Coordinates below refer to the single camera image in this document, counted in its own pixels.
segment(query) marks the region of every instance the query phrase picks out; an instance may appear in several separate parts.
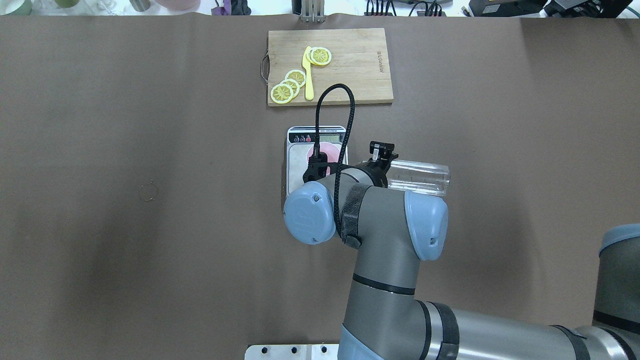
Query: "cable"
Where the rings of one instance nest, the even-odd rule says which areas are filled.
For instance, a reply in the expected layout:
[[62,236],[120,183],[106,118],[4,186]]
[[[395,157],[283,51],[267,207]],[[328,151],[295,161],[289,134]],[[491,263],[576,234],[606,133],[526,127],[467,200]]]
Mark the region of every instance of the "cable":
[[335,84],[329,86],[323,93],[320,95],[318,99],[318,104],[316,105],[316,141],[314,143],[314,156],[320,154],[320,106],[322,106],[322,100],[327,96],[332,90],[337,88],[343,88],[344,91],[347,92],[347,96],[349,97],[349,120],[347,121],[347,128],[344,132],[344,141],[342,142],[342,147],[340,148],[340,154],[338,155],[338,165],[337,170],[335,172],[335,184],[333,186],[333,221],[335,222],[335,230],[338,232],[338,235],[341,235],[341,224],[342,220],[340,219],[339,207],[338,207],[338,191],[340,190],[340,174],[342,173],[342,161],[344,160],[344,153],[347,149],[347,143],[349,142],[349,135],[351,134],[351,128],[353,127],[353,115],[356,111],[356,101],[353,98],[353,92],[351,89],[345,84]]
[[411,14],[413,14],[413,10],[415,9],[416,6],[418,6],[418,4],[424,4],[424,12],[425,13],[429,10],[429,3],[427,3],[426,1],[418,1],[415,4],[413,4],[413,7],[411,8],[411,11],[409,12],[409,16],[411,16]]
[[627,10],[629,10],[630,12],[634,13],[637,17],[640,18],[640,13],[635,11],[633,8],[631,8],[630,6],[627,6]]
[[425,16],[433,16],[433,10],[435,9],[436,4],[437,4],[437,3],[436,3],[436,1],[435,1],[435,0],[433,0],[433,2],[431,3],[431,5],[429,6],[429,10],[428,10],[428,11],[427,11],[427,13],[426,13],[426,14],[424,14],[424,15],[425,15]]
[[394,16],[397,16],[397,14],[396,14],[396,6],[394,5],[394,0],[388,0],[387,1],[387,9],[385,10],[385,16],[387,16],[389,14],[389,5],[391,5],[391,8],[394,10]]

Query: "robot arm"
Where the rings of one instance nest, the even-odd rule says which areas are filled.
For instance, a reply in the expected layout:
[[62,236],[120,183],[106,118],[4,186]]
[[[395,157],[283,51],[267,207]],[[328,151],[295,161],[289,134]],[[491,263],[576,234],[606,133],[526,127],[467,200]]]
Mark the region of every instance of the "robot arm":
[[[420,261],[435,260],[444,246],[447,206],[439,197],[373,186],[380,183],[373,174],[355,167],[343,170],[340,178],[340,235],[345,244],[358,249],[358,257],[339,359],[636,360],[640,354],[640,331],[633,328],[633,323],[640,325],[640,319],[634,318],[640,317],[637,296],[628,300],[629,314],[624,309],[616,313],[626,316],[630,328],[598,323],[604,326],[577,331],[415,300]],[[310,181],[287,198],[284,220],[299,241],[315,245],[336,233],[334,180],[332,175]],[[640,231],[634,241],[620,244],[633,246],[637,259]],[[615,282],[621,274],[611,276],[609,281]],[[627,286],[637,294],[640,272],[628,271],[624,276],[633,277]]]

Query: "black electronic device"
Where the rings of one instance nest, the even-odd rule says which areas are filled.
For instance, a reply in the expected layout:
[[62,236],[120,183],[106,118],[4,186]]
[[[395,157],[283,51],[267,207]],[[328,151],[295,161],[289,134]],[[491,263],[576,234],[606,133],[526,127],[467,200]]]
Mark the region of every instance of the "black electronic device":
[[[315,161],[316,163],[336,162],[342,148],[346,130],[342,126],[319,126],[320,151],[324,157]],[[309,167],[309,163],[314,161],[309,157],[312,155],[313,146],[316,141],[315,126],[294,126],[287,131],[287,195],[304,184],[303,174]],[[345,149],[344,161],[348,163],[348,151]]]
[[470,0],[476,17],[512,17],[539,13],[547,0]]
[[545,6],[550,17],[598,17],[614,19],[632,0],[552,0]]

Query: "blue joint cap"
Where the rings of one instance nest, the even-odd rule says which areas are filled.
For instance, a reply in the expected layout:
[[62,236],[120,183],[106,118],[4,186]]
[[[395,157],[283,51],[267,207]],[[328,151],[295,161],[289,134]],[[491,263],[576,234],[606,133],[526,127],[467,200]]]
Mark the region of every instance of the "blue joint cap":
[[294,238],[309,245],[323,243],[335,234],[333,201],[329,191],[309,181],[284,202],[284,223]]
[[632,238],[640,238],[640,224],[616,226],[604,234],[599,254],[602,254],[602,251],[610,245]]
[[418,258],[439,258],[449,224],[449,208],[444,200],[432,195],[406,191],[404,212],[411,242]]
[[338,360],[384,360],[342,326]]

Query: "cutting board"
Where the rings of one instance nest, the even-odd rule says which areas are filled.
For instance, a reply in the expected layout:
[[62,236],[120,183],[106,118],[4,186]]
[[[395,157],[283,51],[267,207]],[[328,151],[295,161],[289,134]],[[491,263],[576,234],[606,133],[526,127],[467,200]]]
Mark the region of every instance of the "cutting board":
[[[329,65],[312,65],[314,99],[305,99],[305,89],[287,104],[276,104],[271,89],[279,84],[292,69],[302,67],[302,54],[307,46],[323,46],[332,53]],[[316,105],[318,98],[329,86],[343,83],[353,92],[357,104],[391,103],[394,93],[387,54],[385,30],[338,29],[269,31],[269,78],[267,103],[269,106]],[[342,89],[330,92],[323,105],[349,104]]]

